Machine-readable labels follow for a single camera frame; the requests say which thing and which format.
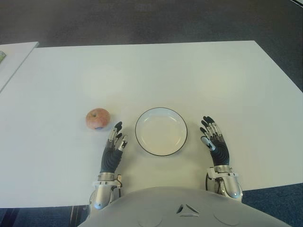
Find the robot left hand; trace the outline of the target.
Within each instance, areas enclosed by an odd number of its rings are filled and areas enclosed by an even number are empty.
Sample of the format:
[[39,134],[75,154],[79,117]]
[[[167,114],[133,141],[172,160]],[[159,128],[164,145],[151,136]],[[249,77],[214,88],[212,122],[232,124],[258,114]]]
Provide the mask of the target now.
[[118,122],[107,139],[101,159],[100,173],[115,173],[122,159],[123,150],[128,144],[126,135],[123,135],[122,122]]

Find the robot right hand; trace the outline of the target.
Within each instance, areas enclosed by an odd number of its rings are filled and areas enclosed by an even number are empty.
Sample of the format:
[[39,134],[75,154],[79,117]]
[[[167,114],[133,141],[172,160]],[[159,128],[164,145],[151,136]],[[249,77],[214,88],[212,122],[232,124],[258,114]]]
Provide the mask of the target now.
[[201,141],[210,150],[214,166],[229,165],[229,151],[218,124],[210,116],[203,116],[201,124]]

